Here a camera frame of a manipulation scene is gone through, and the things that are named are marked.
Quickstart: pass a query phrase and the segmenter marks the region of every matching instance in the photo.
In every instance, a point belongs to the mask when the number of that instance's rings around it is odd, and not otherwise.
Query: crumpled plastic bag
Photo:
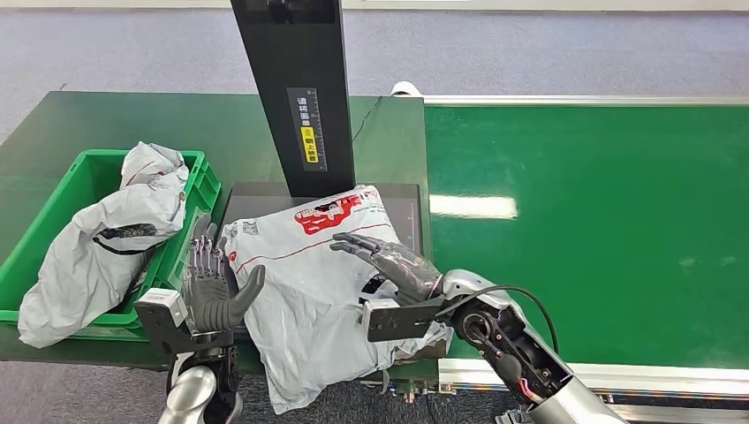
[[[223,228],[232,270],[240,286],[253,266],[266,267],[265,287],[245,314],[260,351],[276,413],[302,408],[335,382],[390,367],[440,340],[452,330],[433,323],[423,338],[370,343],[360,322],[359,298],[394,297],[387,282],[374,295],[361,292],[377,270],[329,249],[332,235],[356,232],[398,242],[373,186],[358,186]]]
[[[182,229],[188,174],[175,150],[139,142],[128,152],[120,190],[76,213],[49,246],[21,302],[19,339],[53,345],[118,305],[148,250]]]

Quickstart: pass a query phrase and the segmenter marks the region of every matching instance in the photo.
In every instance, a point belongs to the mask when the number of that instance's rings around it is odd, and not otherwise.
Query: red printed logo
[[[352,194],[325,205],[297,212],[294,220],[302,225],[306,235],[311,236],[326,228],[338,226],[351,215],[351,209],[360,204],[359,196]]]

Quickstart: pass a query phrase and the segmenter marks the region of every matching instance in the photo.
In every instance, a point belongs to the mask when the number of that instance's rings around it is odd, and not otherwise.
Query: qr code
[[[242,223],[242,232],[249,236],[257,236],[257,223],[255,221],[244,221]]]

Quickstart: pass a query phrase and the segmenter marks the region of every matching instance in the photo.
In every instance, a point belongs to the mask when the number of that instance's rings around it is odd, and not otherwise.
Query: black cable
[[[551,333],[551,344],[554,346],[554,352],[559,353],[559,342],[556,339],[556,330],[554,329],[554,323],[551,321],[551,316],[549,316],[549,312],[546,311],[546,308],[543,306],[543,304],[541,303],[541,301],[538,298],[536,298],[531,292],[529,292],[528,290],[526,290],[524,288],[516,287],[514,285],[493,285],[491,287],[487,287],[485,289],[481,289],[479,291],[473,292],[473,293],[469,294],[468,296],[465,296],[464,298],[462,298],[455,305],[451,305],[449,307],[446,307],[442,311],[440,311],[437,314],[435,314],[435,318],[437,316],[440,316],[440,315],[449,314],[450,312],[452,312],[452,311],[458,309],[459,307],[465,305],[469,301],[478,298],[482,294],[489,293],[491,291],[494,292],[494,291],[497,291],[497,290],[506,290],[506,291],[510,291],[510,292],[523,293],[530,300],[532,300],[533,303],[536,304],[536,306],[539,308],[539,310],[541,310],[541,313],[543,314],[543,318],[546,320],[546,325],[549,326],[549,332]]]
[[[364,129],[364,124],[369,119],[369,115],[371,115],[372,112],[375,111],[375,109],[377,109],[377,106],[380,106],[381,102],[382,102],[382,96],[377,97],[377,100],[374,101],[374,104],[372,105],[372,107],[369,108],[369,110],[367,111],[367,114],[361,119],[361,125],[359,125],[359,130],[357,130],[357,132],[353,134],[352,142],[356,141],[356,138],[359,137],[359,133],[361,133],[361,130]]]

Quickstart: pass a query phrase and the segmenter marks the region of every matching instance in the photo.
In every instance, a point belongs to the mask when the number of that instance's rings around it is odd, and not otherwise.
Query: green table
[[[376,100],[352,98],[354,132]],[[425,104],[383,99],[354,151],[359,180],[419,183],[425,206],[430,194],[424,242],[438,268],[535,292],[591,387],[749,396],[749,101]],[[204,150],[224,188],[283,178],[256,96],[50,93],[0,148],[0,200],[12,205],[0,210],[0,260],[80,150],[137,140]],[[5,360],[164,363],[146,344],[68,340],[38,351],[5,333]],[[255,352],[242,358],[257,367]],[[496,385],[485,366],[454,340],[448,359],[391,376]]]
[[[435,263],[536,294],[589,387],[749,395],[747,104],[427,98]],[[449,357],[441,382],[498,382]]]

